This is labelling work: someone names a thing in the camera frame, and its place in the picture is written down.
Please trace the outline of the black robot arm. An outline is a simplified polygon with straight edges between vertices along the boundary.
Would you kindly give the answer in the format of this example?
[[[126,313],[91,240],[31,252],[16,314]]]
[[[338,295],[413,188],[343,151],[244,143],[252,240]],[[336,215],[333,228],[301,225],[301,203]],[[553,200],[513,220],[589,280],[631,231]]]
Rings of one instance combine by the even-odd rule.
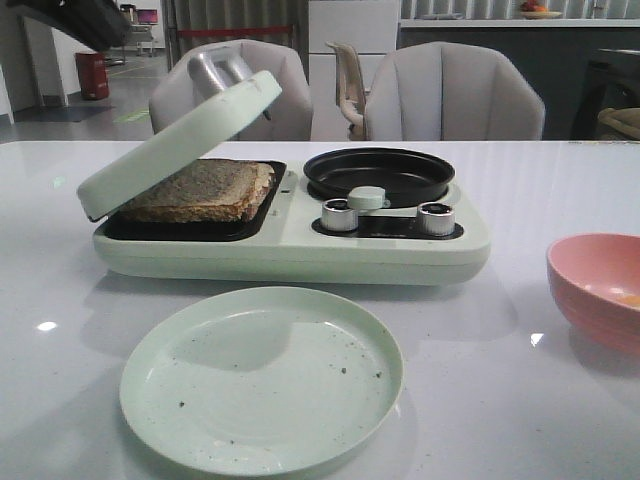
[[[55,28],[94,51],[124,46],[132,25],[114,1],[9,0],[15,13]]]

